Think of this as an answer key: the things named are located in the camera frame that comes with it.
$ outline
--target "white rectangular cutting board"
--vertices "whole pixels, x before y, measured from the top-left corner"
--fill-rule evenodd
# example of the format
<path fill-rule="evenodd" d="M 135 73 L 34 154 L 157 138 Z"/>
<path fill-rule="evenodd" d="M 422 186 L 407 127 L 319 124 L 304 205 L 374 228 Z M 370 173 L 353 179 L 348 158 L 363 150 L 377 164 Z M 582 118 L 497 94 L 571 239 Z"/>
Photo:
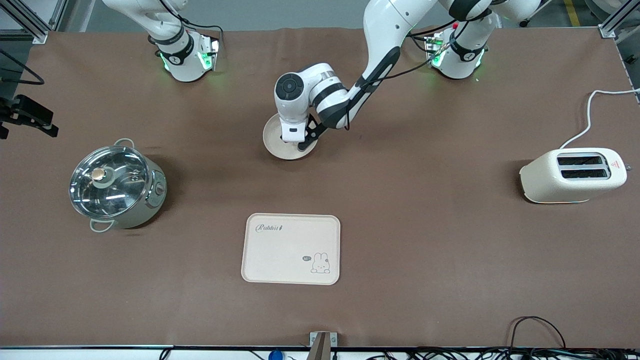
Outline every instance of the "white rectangular cutting board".
<path fill-rule="evenodd" d="M 249 282 L 333 285 L 340 277 L 340 220 L 331 215 L 253 214 L 242 277 Z"/>

